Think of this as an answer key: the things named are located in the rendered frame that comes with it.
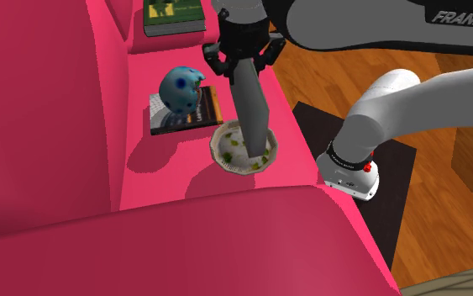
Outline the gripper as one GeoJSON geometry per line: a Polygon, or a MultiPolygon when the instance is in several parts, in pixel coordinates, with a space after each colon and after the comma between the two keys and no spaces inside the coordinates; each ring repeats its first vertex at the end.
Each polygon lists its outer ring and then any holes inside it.
{"type": "Polygon", "coordinates": [[[269,43],[269,19],[265,17],[251,24],[237,24],[229,20],[230,16],[229,10],[220,10],[218,42],[202,45],[203,58],[212,71],[217,76],[230,77],[237,62],[247,58],[254,60],[257,73],[263,71],[266,66],[272,66],[285,47],[286,40],[280,38],[269,43]],[[226,56],[225,61],[220,59],[220,51],[226,56]]]}

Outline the grey slab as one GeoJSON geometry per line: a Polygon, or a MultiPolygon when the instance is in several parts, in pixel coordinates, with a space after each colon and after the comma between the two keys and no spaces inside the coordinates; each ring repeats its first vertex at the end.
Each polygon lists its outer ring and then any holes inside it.
{"type": "Polygon", "coordinates": [[[270,110],[250,58],[238,62],[229,84],[247,154],[249,157],[262,156],[270,110]]]}

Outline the dark book with orange spine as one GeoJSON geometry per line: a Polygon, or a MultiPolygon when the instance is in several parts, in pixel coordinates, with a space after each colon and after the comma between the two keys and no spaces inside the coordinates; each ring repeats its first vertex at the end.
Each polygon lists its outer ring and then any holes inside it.
{"type": "Polygon", "coordinates": [[[150,95],[150,134],[162,135],[192,130],[223,123],[215,86],[201,87],[202,96],[197,109],[183,116],[172,113],[161,101],[158,93],[150,95]]]}

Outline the blue spotted egg figure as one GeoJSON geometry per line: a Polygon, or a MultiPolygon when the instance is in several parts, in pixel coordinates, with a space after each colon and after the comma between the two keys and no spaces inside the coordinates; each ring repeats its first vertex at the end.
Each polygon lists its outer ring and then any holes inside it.
{"type": "Polygon", "coordinates": [[[161,102],[174,114],[187,115],[197,108],[201,97],[201,83],[205,76],[188,66],[171,69],[159,87],[161,102]]]}

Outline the green book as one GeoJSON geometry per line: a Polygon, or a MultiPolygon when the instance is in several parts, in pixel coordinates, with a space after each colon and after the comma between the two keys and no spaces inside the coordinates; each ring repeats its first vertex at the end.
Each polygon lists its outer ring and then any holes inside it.
{"type": "Polygon", "coordinates": [[[205,30],[201,0],[144,0],[144,32],[147,37],[205,30]]]}

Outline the white bowl with green spots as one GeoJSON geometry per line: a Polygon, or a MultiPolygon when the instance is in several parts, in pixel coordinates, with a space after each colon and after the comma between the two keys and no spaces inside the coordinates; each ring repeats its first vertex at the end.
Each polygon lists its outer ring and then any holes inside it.
{"type": "Polygon", "coordinates": [[[274,132],[266,135],[265,151],[261,156],[249,157],[238,120],[221,124],[209,142],[213,160],[226,172],[250,175],[263,172],[276,159],[278,143],[274,132]]]}

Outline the pink sofa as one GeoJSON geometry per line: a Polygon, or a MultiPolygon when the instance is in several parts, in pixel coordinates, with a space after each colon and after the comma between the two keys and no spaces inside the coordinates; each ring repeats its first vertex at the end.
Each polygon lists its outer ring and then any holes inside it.
{"type": "Polygon", "coordinates": [[[143,0],[0,0],[0,296],[401,296],[355,202],[325,187],[272,70],[261,174],[212,128],[154,137],[175,66],[208,31],[148,39],[143,0]]]}

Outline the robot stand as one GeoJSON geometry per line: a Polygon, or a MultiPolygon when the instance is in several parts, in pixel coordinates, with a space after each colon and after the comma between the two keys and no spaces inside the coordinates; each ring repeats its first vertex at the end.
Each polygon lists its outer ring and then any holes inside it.
{"type": "MultiPolygon", "coordinates": [[[[343,124],[341,118],[303,102],[292,112],[313,157],[324,153],[343,124]]],[[[395,255],[415,156],[414,147],[396,140],[379,145],[374,152],[381,179],[376,195],[366,202],[355,200],[388,267],[395,255]]]]}

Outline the beige striped rug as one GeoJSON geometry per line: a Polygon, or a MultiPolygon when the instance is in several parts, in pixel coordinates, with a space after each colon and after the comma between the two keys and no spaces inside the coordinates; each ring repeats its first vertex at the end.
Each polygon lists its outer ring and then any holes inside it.
{"type": "Polygon", "coordinates": [[[473,296],[473,270],[401,289],[402,296],[473,296]]]}

